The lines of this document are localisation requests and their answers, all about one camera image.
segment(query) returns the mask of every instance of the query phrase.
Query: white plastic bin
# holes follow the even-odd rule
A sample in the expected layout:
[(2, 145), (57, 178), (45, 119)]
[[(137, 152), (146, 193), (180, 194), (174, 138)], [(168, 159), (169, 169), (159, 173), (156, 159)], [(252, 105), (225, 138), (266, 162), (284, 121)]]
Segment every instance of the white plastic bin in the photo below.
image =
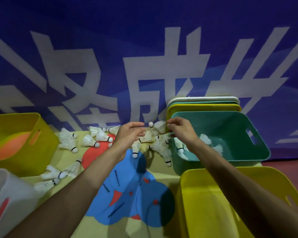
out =
[(32, 185), (0, 169), (0, 238), (35, 209), (37, 200)]

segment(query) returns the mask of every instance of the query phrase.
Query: person's right arm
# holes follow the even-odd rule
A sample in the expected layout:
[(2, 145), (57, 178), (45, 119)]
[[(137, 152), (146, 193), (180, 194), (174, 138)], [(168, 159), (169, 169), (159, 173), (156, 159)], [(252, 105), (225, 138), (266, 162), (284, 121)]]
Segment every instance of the person's right arm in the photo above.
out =
[(298, 213), (227, 162), (199, 139), (189, 120), (177, 117), (168, 128), (194, 153), (255, 237), (298, 237)]

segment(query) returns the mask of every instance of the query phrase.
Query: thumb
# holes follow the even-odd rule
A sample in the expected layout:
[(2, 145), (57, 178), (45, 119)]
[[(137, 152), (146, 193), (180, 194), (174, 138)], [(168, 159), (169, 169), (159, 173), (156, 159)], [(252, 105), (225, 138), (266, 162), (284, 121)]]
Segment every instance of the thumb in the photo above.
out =
[(168, 129), (172, 130), (173, 132), (176, 132), (177, 129), (179, 128), (177, 125), (174, 125), (174, 124), (168, 124)]

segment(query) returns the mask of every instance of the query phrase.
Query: yellow plastic bin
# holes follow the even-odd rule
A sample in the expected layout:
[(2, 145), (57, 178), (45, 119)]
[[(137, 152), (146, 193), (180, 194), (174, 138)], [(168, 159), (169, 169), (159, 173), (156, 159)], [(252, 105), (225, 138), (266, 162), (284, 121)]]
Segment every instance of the yellow plastic bin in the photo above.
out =
[(173, 104), (168, 107), (167, 120), (176, 112), (191, 112), (191, 111), (238, 111), (242, 108), (238, 104), (232, 103), (186, 103)]
[[(271, 167), (238, 167), (239, 171), (298, 211), (298, 192)], [(254, 237), (206, 169), (183, 173), (177, 194), (182, 238)]]
[[(24, 139), (19, 148), (6, 146), (11, 140)], [(38, 113), (0, 115), (0, 152), (10, 152), (0, 158), (0, 168), (19, 177), (37, 176), (45, 171), (58, 145), (58, 138)]]

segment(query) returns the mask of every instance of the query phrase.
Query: forearm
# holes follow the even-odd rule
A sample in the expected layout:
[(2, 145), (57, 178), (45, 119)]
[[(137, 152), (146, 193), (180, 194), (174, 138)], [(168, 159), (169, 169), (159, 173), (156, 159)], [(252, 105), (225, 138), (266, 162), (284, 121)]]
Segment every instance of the forearm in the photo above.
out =
[(298, 237), (298, 214), (239, 172), (215, 150), (196, 140), (188, 146), (255, 237)]
[(113, 145), (7, 237), (70, 237), (123, 153), (119, 146)]

